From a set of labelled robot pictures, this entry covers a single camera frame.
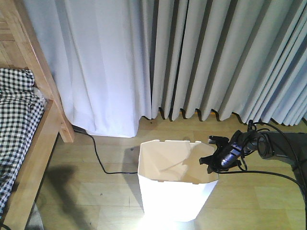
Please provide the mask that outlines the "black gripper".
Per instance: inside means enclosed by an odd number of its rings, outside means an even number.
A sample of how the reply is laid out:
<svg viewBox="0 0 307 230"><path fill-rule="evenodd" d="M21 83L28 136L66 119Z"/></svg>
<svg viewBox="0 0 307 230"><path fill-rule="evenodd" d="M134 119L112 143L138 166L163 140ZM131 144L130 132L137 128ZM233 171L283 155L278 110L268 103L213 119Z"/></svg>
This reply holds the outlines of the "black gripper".
<svg viewBox="0 0 307 230"><path fill-rule="evenodd" d="M208 143L215 144L219 151L215 160L214 156L199 158L200 165L206 164L207 173L219 171L227 171L228 169L237 166L237 159L242 159L257 150L257 139L259 134L250 130L241 132L237 130L231 137L230 141L227 137L209 136Z"/></svg>

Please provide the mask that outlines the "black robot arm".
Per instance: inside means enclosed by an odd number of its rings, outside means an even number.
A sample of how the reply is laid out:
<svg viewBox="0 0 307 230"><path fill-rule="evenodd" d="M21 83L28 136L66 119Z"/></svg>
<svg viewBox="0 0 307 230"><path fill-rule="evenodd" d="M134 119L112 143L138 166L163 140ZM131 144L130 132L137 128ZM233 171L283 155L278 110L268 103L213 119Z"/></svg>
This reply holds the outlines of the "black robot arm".
<svg viewBox="0 0 307 230"><path fill-rule="evenodd" d="M237 130L228 139L209 136L209 143L217 146L213 155L199 159L208 165L207 172L226 172L241 166L242 160L257 152L264 160L278 160L291 165L301 191L307 190L307 135L306 133L280 133L274 131Z"/></svg>

